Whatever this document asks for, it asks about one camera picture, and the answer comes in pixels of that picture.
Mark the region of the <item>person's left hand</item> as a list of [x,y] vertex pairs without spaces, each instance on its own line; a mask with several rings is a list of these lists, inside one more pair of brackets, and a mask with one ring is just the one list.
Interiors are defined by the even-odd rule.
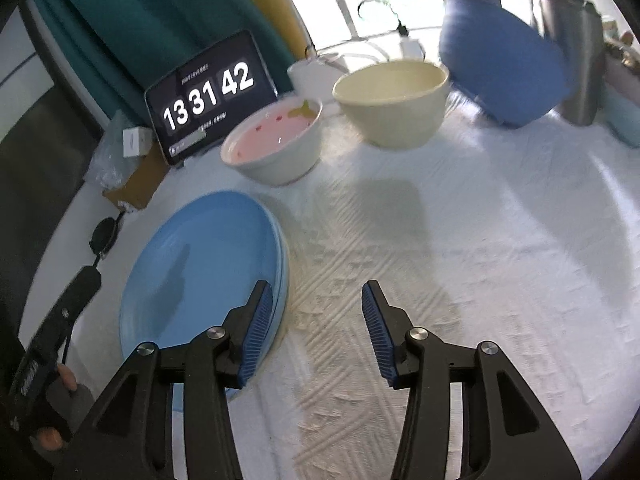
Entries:
[[62,432],[68,429],[72,403],[78,390],[75,374],[68,366],[58,364],[56,369],[58,378],[52,382],[44,395],[39,412],[43,419],[38,422],[35,433],[38,444],[46,452],[58,452],[64,448],[65,437]]

